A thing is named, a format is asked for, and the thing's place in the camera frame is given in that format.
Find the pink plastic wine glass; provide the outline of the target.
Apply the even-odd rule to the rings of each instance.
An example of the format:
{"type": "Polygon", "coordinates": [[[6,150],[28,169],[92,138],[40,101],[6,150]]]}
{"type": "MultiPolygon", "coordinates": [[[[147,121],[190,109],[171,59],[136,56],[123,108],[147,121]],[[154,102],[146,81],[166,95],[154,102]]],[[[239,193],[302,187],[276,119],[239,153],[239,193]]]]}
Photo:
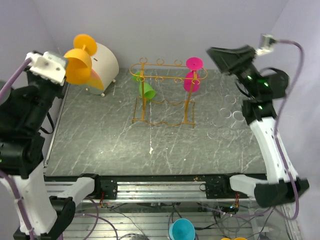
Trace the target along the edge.
{"type": "Polygon", "coordinates": [[[198,70],[203,67],[203,61],[199,57],[190,57],[186,60],[186,67],[190,70],[184,78],[183,87],[186,92],[189,92],[192,87],[192,92],[197,92],[200,88],[198,70]]]}

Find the green plastic wine glass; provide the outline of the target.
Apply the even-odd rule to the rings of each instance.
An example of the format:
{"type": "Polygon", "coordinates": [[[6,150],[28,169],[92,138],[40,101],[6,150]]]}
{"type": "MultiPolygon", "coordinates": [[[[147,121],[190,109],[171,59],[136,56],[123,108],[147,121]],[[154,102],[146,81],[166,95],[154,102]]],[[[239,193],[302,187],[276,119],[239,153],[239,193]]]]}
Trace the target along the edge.
{"type": "Polygon", "coordinates": [[[132,79],[135,82],[139,82],[138,90],[141,97],[145,97],[147,100],[152,100],[155,97],[155,90],[147,83],[146,78],[140,72],[134,73],[132,79]]]}

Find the orange plastic wine glass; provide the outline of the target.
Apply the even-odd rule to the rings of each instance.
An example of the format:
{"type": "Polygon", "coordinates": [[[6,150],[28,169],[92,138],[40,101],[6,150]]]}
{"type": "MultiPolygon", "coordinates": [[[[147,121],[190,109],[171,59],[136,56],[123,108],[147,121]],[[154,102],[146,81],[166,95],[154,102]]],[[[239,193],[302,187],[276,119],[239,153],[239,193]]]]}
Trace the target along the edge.
{"type": "Polygon", "coordinates": [[[69,84],[82,85],[91,78],[91,56],[97,49],[97,43],[90,35],[78,34],[74,38],[73,49],[64,55],[68,60],[65,76],[69,84]]]}

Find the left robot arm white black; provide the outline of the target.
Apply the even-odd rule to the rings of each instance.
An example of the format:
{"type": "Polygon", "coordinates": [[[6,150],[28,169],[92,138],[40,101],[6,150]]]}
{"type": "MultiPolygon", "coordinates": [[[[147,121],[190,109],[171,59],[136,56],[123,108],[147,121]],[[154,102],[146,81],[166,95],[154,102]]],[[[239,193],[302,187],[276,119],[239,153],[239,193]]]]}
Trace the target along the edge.
{"type": "Polygon", "coordinates": [[[16,240],[59,240],[77,205],[102,193],[102,178],[81,174],[65,190],[49,195],[44,176],[43,121],[63,86],[27,71],[28,85],[10,89],[0,106],[0,182],[13,197],[20,226],[16,240]]]}

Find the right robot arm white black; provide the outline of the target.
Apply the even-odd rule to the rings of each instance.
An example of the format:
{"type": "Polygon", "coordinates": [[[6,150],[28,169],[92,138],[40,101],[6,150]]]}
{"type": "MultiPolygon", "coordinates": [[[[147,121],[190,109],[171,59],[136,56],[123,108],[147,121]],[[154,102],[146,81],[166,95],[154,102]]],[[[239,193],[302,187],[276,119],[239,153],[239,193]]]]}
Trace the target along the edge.
{"type": "Polygon", "coordinates": [[[310,185],[288,158],[277,129],[280,114],[273,106],[273,100],[286,97],[289,76],[274,67],[270,68],[271,74],[262,75],[253,64],[258,53],[249,45],[236,49],[210,47],[206,53],[221,73],[235,75],[246,89],[249,98],[242,102],[241,112],[258,142],[266,169],[265,180],[232,175],[221,184],[221,194],[231,198],[237,192],[244,193],[262,208],[297,201],[310,185]]]}

